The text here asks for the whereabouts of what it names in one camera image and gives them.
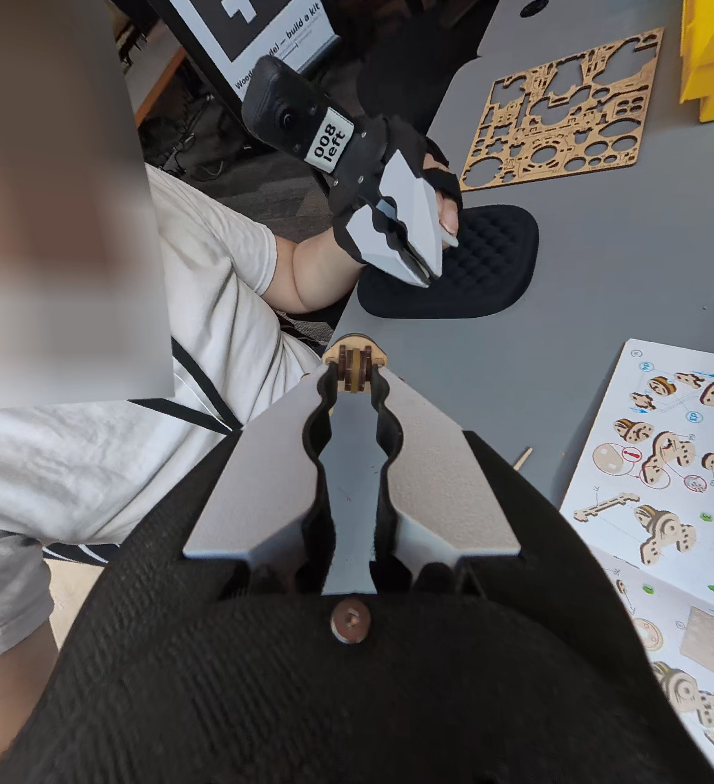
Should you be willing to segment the black foam pad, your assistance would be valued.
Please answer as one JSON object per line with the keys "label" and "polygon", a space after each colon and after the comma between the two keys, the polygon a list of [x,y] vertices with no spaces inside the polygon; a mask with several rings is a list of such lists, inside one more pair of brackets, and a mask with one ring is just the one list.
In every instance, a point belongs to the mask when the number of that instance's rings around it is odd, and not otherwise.
{"label": "black foam pad", "polygon": [[464,209],[459,245],[444,251],[442,274],[426,289],[368,268],[358,301],[382,319],[474,319],[504,311],[525,293],[536,267],[538,223],[517,205]]}

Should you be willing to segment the black framed sign board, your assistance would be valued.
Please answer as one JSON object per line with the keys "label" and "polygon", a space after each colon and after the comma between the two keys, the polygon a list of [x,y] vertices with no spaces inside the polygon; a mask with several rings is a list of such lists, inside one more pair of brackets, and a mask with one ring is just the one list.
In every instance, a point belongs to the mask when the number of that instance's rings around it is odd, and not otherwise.
{"label": "black framed sign board", "polygon": [[322,1],[150,1],[205,81],[239,111],[256,62],[302,74],[340,42]]}

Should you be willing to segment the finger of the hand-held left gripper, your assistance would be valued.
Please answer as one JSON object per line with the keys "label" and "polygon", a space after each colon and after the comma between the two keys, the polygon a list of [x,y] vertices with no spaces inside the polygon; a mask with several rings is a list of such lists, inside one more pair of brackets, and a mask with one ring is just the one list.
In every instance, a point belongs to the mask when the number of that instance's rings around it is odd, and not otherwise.
{"label": "finger of the hand-held left gripper", "polygon": [[395,278],[440,277],[443,243],[436,194],[401,150],[387,162],[379,194],[376,267]]}
{"label": "finger of the hand-held left gripper", "polygon": [[421,265],[415,260],[406,260],[399,250],[392,249],[387,236],[374,227],[370,205],[362,205],[354,212],[346,223],[346,232],[364,263],[407,285],[429,287],[430,276]]}

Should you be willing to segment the person's left forearm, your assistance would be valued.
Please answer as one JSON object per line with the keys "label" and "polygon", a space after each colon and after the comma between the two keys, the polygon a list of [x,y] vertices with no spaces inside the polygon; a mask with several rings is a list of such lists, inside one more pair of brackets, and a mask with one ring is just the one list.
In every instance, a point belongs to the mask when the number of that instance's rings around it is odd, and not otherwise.
{"label": "person's left forearm", "polygon": [[365,268],[336,243],[332,229],[302,242],[274,240],[275,268],[261,297],[283,313],[308,314],[338,303],[351,294]]}

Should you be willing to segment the wooden model assembly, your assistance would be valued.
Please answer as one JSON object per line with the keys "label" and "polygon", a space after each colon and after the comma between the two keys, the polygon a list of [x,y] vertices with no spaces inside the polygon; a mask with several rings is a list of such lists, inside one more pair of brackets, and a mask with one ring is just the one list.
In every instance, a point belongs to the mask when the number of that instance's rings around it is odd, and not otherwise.
{"label": "wooden model assembly", "polygon": [[338,393],[371,394],[372,369],[387,367],[388,357],[372,338],[349,333],[338,338],[323,353],[323,364],[337,368]]}

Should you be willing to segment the person's right forearm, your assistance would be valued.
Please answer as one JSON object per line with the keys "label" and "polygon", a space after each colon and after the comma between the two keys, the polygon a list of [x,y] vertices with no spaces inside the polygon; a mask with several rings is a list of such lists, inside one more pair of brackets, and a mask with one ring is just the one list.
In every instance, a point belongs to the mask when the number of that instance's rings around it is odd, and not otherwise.
{"label": "person's right forearm", "polygon": [[49,621],[0,655],[0,758],[35,709],[57,657]]}

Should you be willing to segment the person's left hand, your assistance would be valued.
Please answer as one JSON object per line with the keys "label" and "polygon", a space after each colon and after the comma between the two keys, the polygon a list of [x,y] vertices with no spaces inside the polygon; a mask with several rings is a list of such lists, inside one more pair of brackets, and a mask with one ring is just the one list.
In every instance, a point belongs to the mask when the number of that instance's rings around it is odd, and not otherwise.
{"label": "person's left hand", "polygon": [[423,179],[434,188],[442,245],[445,248],[456,248],[459,245],[457,235],[463,206],[460,182],[442,156],[431,151],[427,151],[424,156]]}

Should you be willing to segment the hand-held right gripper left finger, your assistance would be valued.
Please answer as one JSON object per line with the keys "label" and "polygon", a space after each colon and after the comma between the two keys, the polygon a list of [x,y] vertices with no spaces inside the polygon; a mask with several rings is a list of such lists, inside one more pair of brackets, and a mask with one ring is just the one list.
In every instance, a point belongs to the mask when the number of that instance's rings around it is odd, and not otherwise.
{"label": "hand-held right gripper left finger", "polygon": [[322,590],[336,545],[325,468],[336,367],[320,365],[249,422],[183,553],[268,567],[287,590]]}

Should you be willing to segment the illustrated instruction booklet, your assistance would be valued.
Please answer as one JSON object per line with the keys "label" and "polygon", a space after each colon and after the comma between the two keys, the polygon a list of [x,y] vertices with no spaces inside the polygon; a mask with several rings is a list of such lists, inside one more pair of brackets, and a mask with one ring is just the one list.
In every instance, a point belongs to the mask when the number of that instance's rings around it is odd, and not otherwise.
{"label": "illustrated instruction booklet", "polygon": [[625,343],[561,513],[714,768],[714,354]]}

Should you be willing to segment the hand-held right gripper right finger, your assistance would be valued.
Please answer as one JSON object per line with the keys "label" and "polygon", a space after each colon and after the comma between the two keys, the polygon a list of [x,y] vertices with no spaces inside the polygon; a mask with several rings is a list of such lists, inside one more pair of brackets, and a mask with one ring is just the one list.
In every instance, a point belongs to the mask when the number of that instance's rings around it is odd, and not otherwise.
{"label": "hand-held right gripper right finger", "polygon": [[517,556],[520,543],[461,426],[386,367],[371,369],[380,469],[371,572],[415,583],[440,564]]}

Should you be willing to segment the punched-out wooden parts sheet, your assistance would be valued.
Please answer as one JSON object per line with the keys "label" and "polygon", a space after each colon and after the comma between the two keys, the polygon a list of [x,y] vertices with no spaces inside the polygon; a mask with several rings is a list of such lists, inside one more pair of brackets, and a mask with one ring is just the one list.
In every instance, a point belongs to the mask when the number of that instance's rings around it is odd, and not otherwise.
{"label": "punched-out wooden parts sheet", "polygon": [[656,27],[496,80],[461,191],[635,165],[663,36]]}

